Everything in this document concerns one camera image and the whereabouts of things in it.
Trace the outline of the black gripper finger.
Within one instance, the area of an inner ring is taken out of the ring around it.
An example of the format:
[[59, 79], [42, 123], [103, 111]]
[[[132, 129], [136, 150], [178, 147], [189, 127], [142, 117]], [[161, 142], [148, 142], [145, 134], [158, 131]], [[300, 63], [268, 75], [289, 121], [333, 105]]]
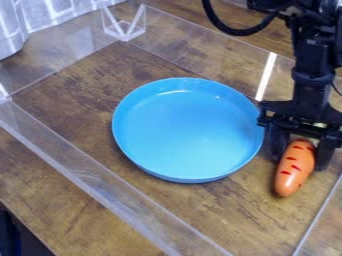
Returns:
[[280, 128], [276, 124], [270, 124], [266, 129], [268, 137], [268, 153], [273, 161], [280, 161], [285, 153], [291, 134]]
[[342, 133], [329, 132], [327, 133], [319, 142], [316, 153], [316, 170], [324, 171], [333, 159], [335, 152], [342, 147]]

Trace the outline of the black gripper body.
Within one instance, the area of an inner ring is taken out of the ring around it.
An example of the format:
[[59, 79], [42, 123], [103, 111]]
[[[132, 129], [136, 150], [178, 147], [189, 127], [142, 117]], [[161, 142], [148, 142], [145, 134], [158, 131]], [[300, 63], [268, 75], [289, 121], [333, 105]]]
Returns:
[[342, 112], [329, 103], [336, 73], [313, 77], [293, 73], [293, 98], [288, 101], [261, 101], [258, 125], [272, 138], [292, 134], [319, 140], [342, 140]]

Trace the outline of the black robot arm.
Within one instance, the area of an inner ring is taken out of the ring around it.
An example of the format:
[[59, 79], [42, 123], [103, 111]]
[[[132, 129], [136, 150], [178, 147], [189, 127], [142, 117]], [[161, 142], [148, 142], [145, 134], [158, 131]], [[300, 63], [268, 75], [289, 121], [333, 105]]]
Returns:
[[281, 157], [293, 134], [315, 138], [316, 169], [323, 171], [342, 147], [342, 111], [329, 102], [342, 67], [342, 0], [248, 0], [248, 6], [285, 14], [296, 55], [293, 98], [260, 102], [270, 155]]

